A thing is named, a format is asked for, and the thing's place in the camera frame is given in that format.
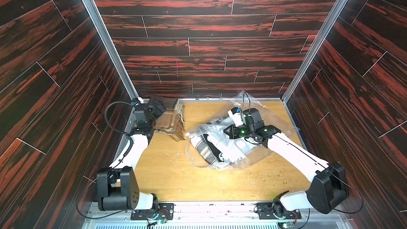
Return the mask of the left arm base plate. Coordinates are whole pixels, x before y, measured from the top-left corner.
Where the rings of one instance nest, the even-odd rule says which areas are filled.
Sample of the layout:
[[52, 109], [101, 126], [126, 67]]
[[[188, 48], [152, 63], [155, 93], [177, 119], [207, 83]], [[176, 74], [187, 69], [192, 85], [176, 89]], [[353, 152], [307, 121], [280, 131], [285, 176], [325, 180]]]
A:
[[174, 203], [159, 202], [157, 208], [134, 210], [131, 213], [131, 221], [170, 221], [174, 217]]

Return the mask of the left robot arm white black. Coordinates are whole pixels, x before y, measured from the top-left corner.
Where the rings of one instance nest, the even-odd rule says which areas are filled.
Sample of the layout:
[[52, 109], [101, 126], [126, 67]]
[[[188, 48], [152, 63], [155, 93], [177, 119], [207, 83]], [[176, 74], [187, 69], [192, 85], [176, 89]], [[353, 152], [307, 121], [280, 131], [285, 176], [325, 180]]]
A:
[[[116, 104], [133, 107], [135, 126], [126, 132], [114, 128], [107, 117], [110, 107]], [[136, 210], [158, 212], [159, 202], [155, 194], [142, 193], [134, 169], [154, 135], [156, 120], [166, 111], [162, 103], [150, 100], [147, 104], [113, 102], [105, 110], [105, 121], [114, 131], [127, 139], [124, 150], [108, 168], [99, 170], [96, 176], [98, 207], [101, 211]]]

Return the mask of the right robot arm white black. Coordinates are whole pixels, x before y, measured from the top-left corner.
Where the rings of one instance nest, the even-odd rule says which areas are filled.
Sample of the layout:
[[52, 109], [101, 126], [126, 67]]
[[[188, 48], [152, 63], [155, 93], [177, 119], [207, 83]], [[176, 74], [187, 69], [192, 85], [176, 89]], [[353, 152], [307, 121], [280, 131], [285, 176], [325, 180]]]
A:
[[272, 202], [274, 216], [283, 219], [297, 209], [313, 208], [322, 214], [330, 213], [349, 196], [346, 172], [339, 163], [330, 164], [294, 144], [277, 127], [265, 125], [256, 109], [228, 111], [233, 124], [224, 133], [232, 140], [249, 138], [255, 145], [279, 154], [297, 168], [311, 183], [307, 190], [281, 193]]

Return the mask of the brown striped fringed scarf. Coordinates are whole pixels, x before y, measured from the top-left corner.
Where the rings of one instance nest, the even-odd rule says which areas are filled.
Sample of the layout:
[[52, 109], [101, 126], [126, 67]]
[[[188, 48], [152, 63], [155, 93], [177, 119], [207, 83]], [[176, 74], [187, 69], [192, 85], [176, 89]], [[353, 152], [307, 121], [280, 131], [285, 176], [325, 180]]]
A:
[[151, 102], [159, 102], [166, 111], [156, 120], [155, 133], [170, 135], [176, 141], [184, 141], [184, 104], [180, 99], [153, 96]]

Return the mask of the beige brown striped scarf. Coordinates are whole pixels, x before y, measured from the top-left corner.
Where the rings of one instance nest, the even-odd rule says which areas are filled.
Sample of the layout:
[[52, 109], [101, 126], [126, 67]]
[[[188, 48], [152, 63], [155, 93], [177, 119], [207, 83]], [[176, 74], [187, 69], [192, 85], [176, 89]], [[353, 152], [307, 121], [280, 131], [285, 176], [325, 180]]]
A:
[[191, 138], [193, 147], [209, 164], [220, 162], [220, 150], [209, 140], [208, 134], [203, 134]]

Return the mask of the white fringed scarf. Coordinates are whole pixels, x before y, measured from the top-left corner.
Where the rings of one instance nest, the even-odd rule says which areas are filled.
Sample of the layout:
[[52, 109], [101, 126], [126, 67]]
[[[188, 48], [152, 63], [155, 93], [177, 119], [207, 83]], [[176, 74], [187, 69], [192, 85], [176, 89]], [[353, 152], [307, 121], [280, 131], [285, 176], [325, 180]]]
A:
[[[230, 149], [229, 151], [229, 156], [230, 156], [230, 162], [225, 163], [225, 162], [215, 162], [216, 166], [219, 169], [224, 169], [228, 166], [233, 166], [236, 167], [238, 165], [241, 165], [242, 163], [244, 164], [244, 160], [248, 160], [249, 153], [254, 151], [258, 145], [252, 144], [250, 142], [247, 142], [244, 138], [238, 138], [235, 140], [229, 139], [229, 137], [225, 134], [211, 134], [212, 136], [216, 137], [218, 140], [223, 142], [227, 147]], [[236, 146], [236, 141], [237, 140], [242, 140], [246, 142], [246, 147], [241, 150]]]

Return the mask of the clear plastic vacuum bag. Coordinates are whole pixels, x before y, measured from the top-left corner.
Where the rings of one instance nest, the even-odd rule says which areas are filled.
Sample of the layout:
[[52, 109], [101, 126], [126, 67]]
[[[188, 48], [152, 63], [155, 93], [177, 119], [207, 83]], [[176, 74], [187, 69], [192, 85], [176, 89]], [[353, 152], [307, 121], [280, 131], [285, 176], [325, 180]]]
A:
[[[296, 133], [296, 128], [292, 125], [284, 122], [280, 117], [275, 115], [269, 108], [262, 105], [259, 100], [251, 96], [245, 91], [241, 91], [238, 95], [233, 97], [231, 101], [227, 103], [223, 108], [220, 109], [210, 120], [203, 124], [200, 124], [192, 129], [190, 129], [186, 136], [188, 139], [188, 144], [185, 148], [185, 154], [191, 164], [200, 169], [212, 169], [218, 171], [231, 171], [231, 170], [242, 170], [253, 166], [254, 164], [260, 162], [261, 160], [268, 157], [273, 152], [263, 145], [258, 145], [258, 147], [249, 153], [248, 160], [244, 160], [244, 164], [238, 165], [236, 167], [228, 166], [224, 169], [219, 169], [216, 164], [209, 164], [200, 155], [200, 153], [193, 147], [191, 143], [191, 138], [203, 134], [224, 134], [223, 130], [233, 124], [233, 120], [228, 116], [228, 111], [234, 107], [241, 108], [242, 110], [247, 109], [257, 109], [259, 110], [261, 117], [265, 125], [273, 125], [280, 129], [287, 137], [292, 137]], [[244, 138], [247, 142], [252, 144], [253, 140], [249, 138]]]

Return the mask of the white vacuum bag valve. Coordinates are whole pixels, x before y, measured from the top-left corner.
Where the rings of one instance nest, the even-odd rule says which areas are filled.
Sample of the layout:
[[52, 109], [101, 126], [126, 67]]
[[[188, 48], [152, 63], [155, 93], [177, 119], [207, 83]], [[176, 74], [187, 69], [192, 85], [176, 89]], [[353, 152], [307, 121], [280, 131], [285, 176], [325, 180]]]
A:
[[242, 140], [237, 140], [237, 141], [236, 141], [236, 146], [237, 146], [238, 148], [240, 148], [241, 150], [243, 150], [243, 149], [246, 147], [246, 142], [245, 142], [245, 141], [242, 141]]

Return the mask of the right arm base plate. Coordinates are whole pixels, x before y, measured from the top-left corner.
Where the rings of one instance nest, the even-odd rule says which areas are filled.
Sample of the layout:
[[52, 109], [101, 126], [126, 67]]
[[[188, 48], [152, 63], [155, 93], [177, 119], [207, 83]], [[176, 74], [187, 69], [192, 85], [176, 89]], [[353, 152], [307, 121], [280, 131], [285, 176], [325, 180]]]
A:
[[298, 210], [287, 211], [281, 204], [275, 202], [259, 202], [253, 211], [258, 214], [260, 219], [291, 219], [296, 221], [302, 218]]

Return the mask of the front aluminium rail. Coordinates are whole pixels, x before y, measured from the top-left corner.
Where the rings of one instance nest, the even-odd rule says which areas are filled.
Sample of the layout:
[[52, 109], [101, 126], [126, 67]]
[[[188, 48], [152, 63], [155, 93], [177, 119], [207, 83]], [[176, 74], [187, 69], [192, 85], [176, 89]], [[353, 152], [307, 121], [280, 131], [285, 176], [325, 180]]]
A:
[[264, 211], [261, 201], [162, 202], [158, 215], [143, 218], [134, 211], [101, 212], [93, 202], [84, 229], [353, 229], [352, 220], [333, 211], [327, 215], [300, 209], [286, 219]]

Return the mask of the black scarf white emblem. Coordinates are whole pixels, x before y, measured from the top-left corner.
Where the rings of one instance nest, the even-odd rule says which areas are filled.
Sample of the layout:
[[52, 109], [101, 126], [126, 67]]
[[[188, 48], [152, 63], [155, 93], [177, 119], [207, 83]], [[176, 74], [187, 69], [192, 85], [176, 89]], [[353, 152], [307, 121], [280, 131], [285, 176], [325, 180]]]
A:
[[210, 134], [203, 134], [203, 141], [209, 149], [209, 153], [203, 156], [206, 162], [209, 164], [213, 164], [215, 162], [230, 162], [230, 149], [227, 147], [227, 145]]

